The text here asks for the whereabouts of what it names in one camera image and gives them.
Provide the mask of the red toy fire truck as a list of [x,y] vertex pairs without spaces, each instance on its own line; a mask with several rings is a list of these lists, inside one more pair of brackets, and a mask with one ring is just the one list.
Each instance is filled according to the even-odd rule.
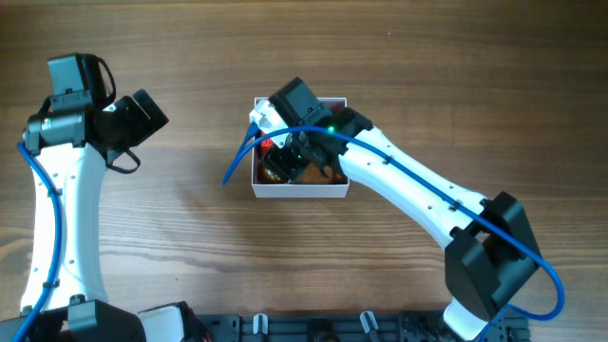
[[275,144],[272,139],[264,140],[259,146],[260,155],[265,156],[274,146]]

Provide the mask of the brown plush toy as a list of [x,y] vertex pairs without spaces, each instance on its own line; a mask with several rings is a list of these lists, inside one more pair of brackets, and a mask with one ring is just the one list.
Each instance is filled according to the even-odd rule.
[[334,172],[329,166],[318,168],[309,164],[295,181],[298,184],[338,185],[346,184],[348,179]]

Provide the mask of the yellow round toy disc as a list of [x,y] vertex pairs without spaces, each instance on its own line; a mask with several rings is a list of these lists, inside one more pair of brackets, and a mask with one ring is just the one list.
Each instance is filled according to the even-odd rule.
[[266,167],[262,168],[261,180],[268,184],[281,184],[285,182],[278,174]]

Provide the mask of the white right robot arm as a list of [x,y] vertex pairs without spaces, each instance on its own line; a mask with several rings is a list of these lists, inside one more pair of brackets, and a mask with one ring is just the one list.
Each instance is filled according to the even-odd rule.
[[452,299],[443,313],[464,340],[488,328],[541,266],[522,204],[446,180],[396,147],[371,120],[319,100],[298,77],[257,102],[251,124],[272,142],[264,162],[282,181],[330,168],[361,183],[417,222],[443,250]]

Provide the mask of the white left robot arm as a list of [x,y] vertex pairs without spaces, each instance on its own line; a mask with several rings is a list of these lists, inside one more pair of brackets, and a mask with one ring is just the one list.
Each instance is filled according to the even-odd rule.
[[34,242],[20,315],[4,341],[208,341],[185,302],[130,313],[108,302],[99,253],[99,200],[115,160],[167,124],[148,93],[116,97],[107,63],[72,53],[47,62],[53,93],[17,148],[35,182]]

